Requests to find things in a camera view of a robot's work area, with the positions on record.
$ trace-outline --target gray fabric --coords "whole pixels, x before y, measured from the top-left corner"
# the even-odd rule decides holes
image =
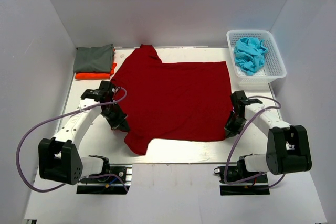
[[[113,45],[103,47],[79,47],[77,49],[73,72],[110,73],[114,57]]]

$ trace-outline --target light blue towel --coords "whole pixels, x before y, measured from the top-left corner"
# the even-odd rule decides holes
[[[241,38],[237,41],[234,53],[236,64],[248,76],[254,75],[264,65],[264,55],[268,48],[264,47],[264,40],[257,38]]]

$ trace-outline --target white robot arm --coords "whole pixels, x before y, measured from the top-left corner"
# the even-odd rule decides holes
[[[101,156],[79,157],[77,149],[92,125],[102,114],[112,129],[129,131],[129,126],[117,104],[85,108],[99,103],[113,101],[116,87],[109,81],[102,81],[96,90],[86,90],[77,109],[81,112],[69,121],[51,139],[42,139],[38,146],[40,176],[57,182],[74,185],[80,178],[93,174],[109,173],[109,161]]]
[[[258,99],[249,99],[244,91],[231,96],[234,110],[225,125],[226,137],[239,134],[247,120],[253,120],[268,138],[266,154],[242,156],[237,162],[240,179],[256,173],[272,172],[274,175],[305,172],[311,169],[311,156],[306,129],[301,125],[290,125],[266,110],[255,115],[265,106]]]

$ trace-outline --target white tabletop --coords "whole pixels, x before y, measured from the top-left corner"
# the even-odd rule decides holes
[[[117,69],[132,51],[116,51]],[[228,49],[169,48],[157,51],[166,63],[227,61],[232,91],[239,89]],[[66,112],[77,107],[85,89],[95,89],[99,83],[74,81]],[[271,97],[267,85],[264,91],[246,94]],[[263,102],[274,105],[268,100]],[[218,177],[213,175],[213,169],[216,164],[226,161],[234,138],[212,143],[155,139],[145,156],[132,153],[123,138],[123,133],[112,132],[100,116],[85,135],[79,152],[81,156],[106,156],[115,164],[135,164],[127,195],[76,195],[77,186],[70,185],[46,194],[32,192],[25,219],[37,219],[37,223],[326,222],[310,173],[286,175],[270,195],[220,196]],[[265,153],[266,140],[252,125],[238,144],[232,161],[249,153]],[[268,175],[268,178],[271,184],[278,179],[273,175]],[[39,188],[56,184],[38,175],[35,180],[35,186]]]
[[[116,50],[114,60],[117,63],[116,71],[132,51],[133,49]],[[239,87],[235,83],[233,65],[227,48],[161,48],[157,49],[157,52],[163,63],[227,61],[232,91],[239,90]],[[66,105],[66,112],[76,109],[80,96],[86,89],[96,89],[99,84],[100,80],[74,80]],[[272,97],[267,84],[264,86],[264,91],[246,92],[246,95]],[[272,101],[261,100],[265,105],[274,105]],[[79,154],[81,156],[105,156],[113,164],[221,163],[226,162],[227,155],[234,141],[234,138],[210,143],[154,139],[149,144],[147,154],[139,156],[134,154],[123,142],[125,136],[126,133],[111,131],[107,121],[102,116],[99,116],[84,136],[79,147]],[[266,141],[267,138],[252,125],[237,146],[233,160],[237,160],[240,156],[248,153],[265,153]]]

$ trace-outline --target white plastic basket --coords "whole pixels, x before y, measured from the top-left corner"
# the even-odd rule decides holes
[[[227,42],[229,45],[231,60],[234,65],[234,70],[237,75],[237,81],[239,85],[250,84],[263,84],[270,83],[278,78],[286,76],[285,65],[282,61],[279,49],[273,35],[269,31],[264,30],[232,30],[226,34]],[[254,37],[259,40],[264,40],[264,46],[268,48],[265,54],[265,64],[258,72],[253,76],[247,76],[240,66],[235,64],[234,49],[237,41],[244,37]]]

